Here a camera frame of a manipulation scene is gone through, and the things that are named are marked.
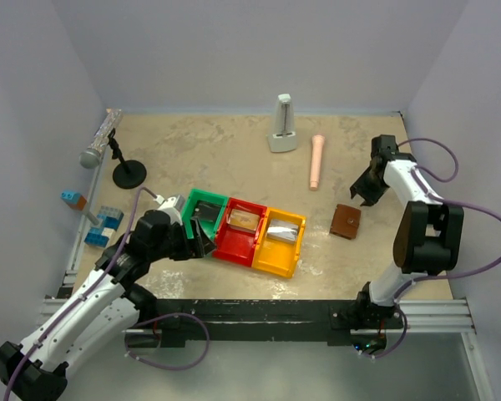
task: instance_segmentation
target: pink cylinder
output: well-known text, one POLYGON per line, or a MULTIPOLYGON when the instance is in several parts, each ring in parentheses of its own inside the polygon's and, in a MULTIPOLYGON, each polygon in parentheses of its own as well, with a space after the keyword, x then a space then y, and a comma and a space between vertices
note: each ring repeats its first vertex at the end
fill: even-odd
POLYGON ((321 172, 321 155, 325 137, 323 135, 314 135, 311 137, 311 168, 310 168, 310 190, 317 190, 319 186, 319 174, 321 172))

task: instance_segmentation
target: yellow bin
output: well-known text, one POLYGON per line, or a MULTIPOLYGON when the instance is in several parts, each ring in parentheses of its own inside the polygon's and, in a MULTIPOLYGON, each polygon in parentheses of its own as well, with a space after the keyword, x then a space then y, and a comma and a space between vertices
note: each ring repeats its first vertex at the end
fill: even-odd
POLYGON ((301 254, 301 242, 306 227, 306 218, 268 207, 264 220, 265 223, 256 243, 256 252, 252 261, 252 267, 285 278, 291 278, 301 254), (267 229, 271 220, 289 221, 290 223, 297 224, 299 226, 299 234, 295 244, 288 244, 284 241, 268 238, 267 229))

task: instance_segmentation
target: round black base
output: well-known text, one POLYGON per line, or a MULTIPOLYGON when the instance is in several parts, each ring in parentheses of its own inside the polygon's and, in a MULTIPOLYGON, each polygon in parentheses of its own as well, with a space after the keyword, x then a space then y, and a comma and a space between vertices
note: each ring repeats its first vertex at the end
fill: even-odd
POLYGON ((147 178, 147 169, 143 163, 137 160, 126 160, 126 165, 130 169, 130 173, 124 171, 123 165, 118 165, 114 170, 114 183, 123 190, 131 190, 140 186, 144 179, 147 178))

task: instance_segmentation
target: white metronome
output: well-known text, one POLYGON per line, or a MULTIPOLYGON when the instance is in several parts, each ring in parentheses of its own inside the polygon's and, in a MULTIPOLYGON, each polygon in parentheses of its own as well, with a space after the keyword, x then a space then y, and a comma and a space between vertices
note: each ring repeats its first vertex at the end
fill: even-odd
POLYGON ((289 152, 297 147, 293 104, 289 94, 279 94, 273 113, 271 132, 267 135, 271 152, 289 152))

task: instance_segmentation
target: silver package in yellow bin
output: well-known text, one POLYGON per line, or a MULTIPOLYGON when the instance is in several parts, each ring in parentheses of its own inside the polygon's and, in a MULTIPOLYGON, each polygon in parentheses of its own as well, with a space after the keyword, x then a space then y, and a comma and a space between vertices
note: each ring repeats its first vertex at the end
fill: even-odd
POLYGON ((299 235, 299 226, 283 220, 271 220, 267 228, 267 237, 273 240, 295 244, 299 235))

